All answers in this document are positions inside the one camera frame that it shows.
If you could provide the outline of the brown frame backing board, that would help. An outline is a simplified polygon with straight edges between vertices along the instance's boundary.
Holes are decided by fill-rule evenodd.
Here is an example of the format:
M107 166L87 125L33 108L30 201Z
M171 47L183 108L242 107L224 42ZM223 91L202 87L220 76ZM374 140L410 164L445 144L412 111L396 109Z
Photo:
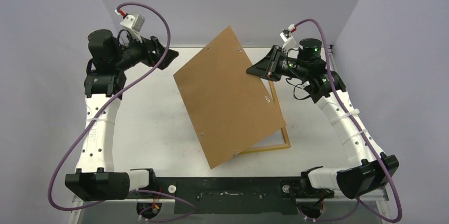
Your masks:
M281 132L286 122L231 27L175 74L174 80L210 168Z

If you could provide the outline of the yellow wooden picture frame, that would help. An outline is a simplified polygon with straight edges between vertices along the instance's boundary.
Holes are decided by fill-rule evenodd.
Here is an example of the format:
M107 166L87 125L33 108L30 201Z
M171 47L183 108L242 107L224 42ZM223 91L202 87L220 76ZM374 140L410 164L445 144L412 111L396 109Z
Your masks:
M274 83L272 81L267 81L265 83L265 86L271 95L269 100L276 105L276 107L279 109L280 112L282 112ZM288 136L286 126L284 126L280 130L276 131L275 133L267 137L266 139L259 141L252 147L242 151L239 154L242 155L264 151L281 150L281 149L288 149L290 147L291 147L290 139Z

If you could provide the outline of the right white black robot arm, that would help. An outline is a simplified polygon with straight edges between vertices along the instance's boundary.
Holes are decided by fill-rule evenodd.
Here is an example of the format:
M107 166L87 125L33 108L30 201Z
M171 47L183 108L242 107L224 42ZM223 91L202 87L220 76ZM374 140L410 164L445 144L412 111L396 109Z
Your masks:
M381 189L399 167L395 155L387 155L370 136L354 108L346 86L321 58L322 42L314 38L299 42L298 54L273 45L268 54L247 68L250 75L278 82L283 76L305 83L303 89L320 108L344 147L349 167L314 167L301 172L300 192L312 197L320 190L338 190L349 199Z

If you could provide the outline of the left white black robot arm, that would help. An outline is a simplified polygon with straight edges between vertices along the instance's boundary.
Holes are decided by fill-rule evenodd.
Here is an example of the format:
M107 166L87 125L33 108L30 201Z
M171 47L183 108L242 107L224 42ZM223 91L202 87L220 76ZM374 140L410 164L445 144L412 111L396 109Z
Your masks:
M124 200L134 190L153 197L158 183L151 168L117 172L113 162L115 120L126 83L125 71L142 63L167 68L179 53L164 47L157 37L129 38L120 44L110 30L100 29L87 37L92 55L86 68L86 135L73 174L65 176L65 186L85 202Z

